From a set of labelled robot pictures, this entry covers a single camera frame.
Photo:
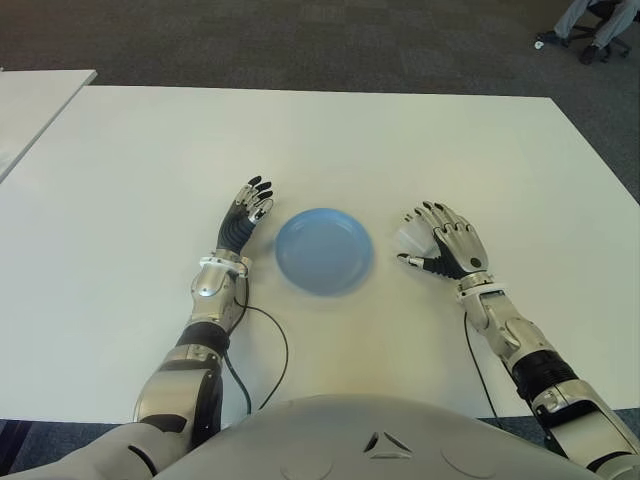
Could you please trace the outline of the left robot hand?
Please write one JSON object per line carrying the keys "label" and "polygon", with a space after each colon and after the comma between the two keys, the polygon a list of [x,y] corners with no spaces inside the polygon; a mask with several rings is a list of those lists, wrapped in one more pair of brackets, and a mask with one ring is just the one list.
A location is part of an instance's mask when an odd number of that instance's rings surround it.
{"label": "left robot hand", "polygon": [[273,203],[270,181],[256,176],[246,182],[230,204],[220,225],[216,249],[239,255],[255,227],[270,212]]}

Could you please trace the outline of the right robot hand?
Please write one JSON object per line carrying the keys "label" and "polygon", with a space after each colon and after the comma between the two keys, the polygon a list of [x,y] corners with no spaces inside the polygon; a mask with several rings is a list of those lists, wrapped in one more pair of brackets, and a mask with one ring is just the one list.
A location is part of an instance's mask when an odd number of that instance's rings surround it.
{"label": "right robot hand", "polygon": [[454,280],[486,272],[488,256],[473,225],[443,203],[423,201],[414,209],[427,226],[439,254],[435,257],[398,253],[396,257],[412,267]]}

